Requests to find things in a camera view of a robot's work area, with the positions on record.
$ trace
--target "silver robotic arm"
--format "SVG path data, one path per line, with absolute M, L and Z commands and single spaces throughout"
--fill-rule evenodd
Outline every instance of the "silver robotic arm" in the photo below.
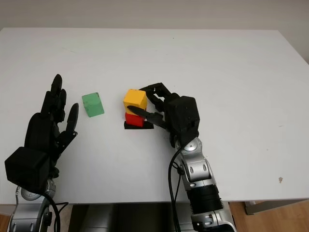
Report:
M 53 198 L 55 192 L 54 182 L 48 179 L 45 193 Z M 49 201 L 44 196 L 21 187 L 17 187 L 15 195 L 16 208 L 7 232 L 46 232 L 52 222 Z
M 192 224 L 195 231 L 235 232 L 236 228 L 228 207 L 224 207 L 208 161 L 202 153 L 202 142 L 198 139 L 199 114 L 196 100 L 192 97 L 171 93 L 162 83 L 144 88 L 148 99 L 156 110 L 149 113 L 136 106 L 127 108 L 169 132 L 169 141 L 177 152 L 169 164 L 169 192 L 172 202 L 176 232 L 180 226 L 177 218 L 175 198 L 171 187 L 171 169 L 175 159 L 180 163 L 183 184 L 192 208 Z
M 236 232 L 231 212 L 222 204 L 211 167 L 203 156 L 202 142 L 198 138 L 189 142 L 179 153 L 178 161 L 191 204 L 194 230 Z

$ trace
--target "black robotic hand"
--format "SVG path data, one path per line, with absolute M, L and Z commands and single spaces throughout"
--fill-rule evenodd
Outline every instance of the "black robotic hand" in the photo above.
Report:
M 59 132 L 57 124 L 64 120 L 67 98 L 61 87 L 62 78 L 57 74 L 51 90 L 46 92 L 41 112 L 30 119 L 24 147 L 19 147 L 5 161 L 8 180 L 30 192 L 44 192 L 47 179 L 59 176 L 56 162 L 77 135 L 74 130 L 78 103 L 70 110 L 66 130 Z
M 172 147 L 175 147 L 176 141 L 180 146 L 185 146 L 198 137 L 199 115 L 195 98 L 180 97 L 177 93 L 171 93 L 162 83 L 140 90 L 146 92 L 147 98 L 155 105 L 157 111 L 164 112 L 165 121 L 159 113 L 149 113 L 136 106 L 128 106 L 128 109 L 169 131 L 169 141 Z

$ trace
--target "toy block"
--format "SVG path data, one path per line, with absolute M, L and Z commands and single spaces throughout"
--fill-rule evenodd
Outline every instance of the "toy block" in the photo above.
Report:
M 146 110 L 147 107 L 146 92 L 137 89 L 129 89 L 128 92 L 126 93 L 126 96 L 124 98 L 124 106 L 126 109 L 126 113 L 130 115 L 136 115 L 127 108 L 128 105 L 134 105 L 136 107 Z
M 82 96 L 84 108 L 89 117 L 101 115 L 104 113 L 102 102 L 98 93 L 90 93 Z
M 143 127 L 145 119 L 141 116 L 126 113 L 126 123 L 132 126 Z

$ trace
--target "white table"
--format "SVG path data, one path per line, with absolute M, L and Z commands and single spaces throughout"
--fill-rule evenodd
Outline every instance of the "white table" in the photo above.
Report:
M 57 73 L 67 115 L 80 104 L 79 134 L 57 164 L 57 202 L 170 201 L 168 133 L 123 126 L 126 91 L 157 82 L 196 98 L 223 200 L 309 197 L 309 66 L 279 32 L 41 28 L 0 32 L 0 204 L 15 203 L 4 160 Z M 105 114 L 88 118 L 81 96 L 92 92 Z M 187 200 L 183 187 L 178 199 Z

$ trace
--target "wire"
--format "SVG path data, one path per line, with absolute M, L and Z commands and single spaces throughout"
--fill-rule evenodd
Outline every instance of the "wire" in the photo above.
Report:
M 169 162 L 169 171 L 168 171 L 168 180 L 169 180 L 169 194 L 170 194 L 170 200 L 172 204 L 172 211 L 173 211 L 173 220 L 174 220 L 174 226 L 176 232 L 181 232 L 180 225 L 178 221 L 177 211 L 176 211 L 176 202 L 174 200 L 174 194 L 173 194 L 173 188 L 172 188 L 172 180 L 171 180 L 171 171 L 172 167 L 175 165 L 175 159 L 179 155 L 179 153 L 184 149 L 185 145 L 179 148 L 172 159 Z
M 53 198 L 51 198 L 49 195 L 47 195 L 46 193 L 41 194 L 43 197 L 45 197 L 50 205 L 53 207 L 54 212 L 55 212 L 55 222 L 54 222 L 54 232 L 60 232 L 60 214 L 57 208 L 56 203 L 54 202 Z
M 59 209 L 59 214 L 60 214 L 60 212 L 61 212 L 68 204 L 69 204 L 68 202 L 56 203 L 56 205 L 63 205 L 63 206 Z M 57 222 L 55 221 L 55 222 L 54 222 L 54 231 L 56 231 L 56 225 L 57 225 Z
M 62 202 L 62 203 L 57 203 L 56 205 L 62 205 L 63 206 L 59 209 L 59 213 L 69 204 L 68 202 Z
M 176 189 L 176 194 L 175 194 L 175 198 L 174 198 L 174 201 L 176 202 L 176 199 L 177 199 L 177 194 L 178 194 L 178 190 L 179 190 L 179 185 L 180 185 L 180 179 L 181 179 L 181 174 L 179 174 L 179 177 L 178 177 L 178 184 L 177 184 L 177 189 Z

